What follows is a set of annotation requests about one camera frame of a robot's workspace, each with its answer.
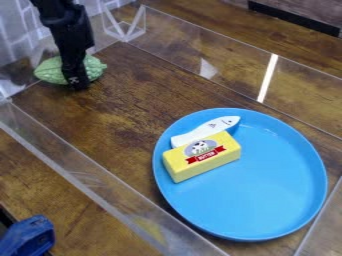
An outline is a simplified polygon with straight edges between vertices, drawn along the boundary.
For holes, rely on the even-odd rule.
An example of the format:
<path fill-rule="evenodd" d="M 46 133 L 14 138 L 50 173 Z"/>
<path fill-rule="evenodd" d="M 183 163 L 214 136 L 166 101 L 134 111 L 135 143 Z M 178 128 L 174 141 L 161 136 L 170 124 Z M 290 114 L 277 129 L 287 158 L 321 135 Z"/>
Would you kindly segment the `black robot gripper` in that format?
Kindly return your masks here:
<path fill-rule="evenodd" d="M 62 73 L 67 84 L 75 90 L 84 90 L 90 87 L 90 78 L 83 59 L 86 50 L 95 45 L 86 7 L 68 5 L 64 16 L 51 23 L 50 29 L 63 60 Z"/>

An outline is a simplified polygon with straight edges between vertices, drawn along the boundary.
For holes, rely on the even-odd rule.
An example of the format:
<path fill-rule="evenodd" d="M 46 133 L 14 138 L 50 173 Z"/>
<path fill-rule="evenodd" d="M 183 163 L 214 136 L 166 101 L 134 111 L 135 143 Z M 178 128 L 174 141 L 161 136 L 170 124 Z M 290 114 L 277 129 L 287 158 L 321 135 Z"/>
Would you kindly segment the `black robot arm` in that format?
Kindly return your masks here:
<path fill-rule="evenodd" d="M 74 0 L 30 0 L 42 24 L 50 29 L 62 57 L 62 73 L 75 90 L 87 89 L 90 78 L 84 58 L 95 46 L 86 7 Z"/>

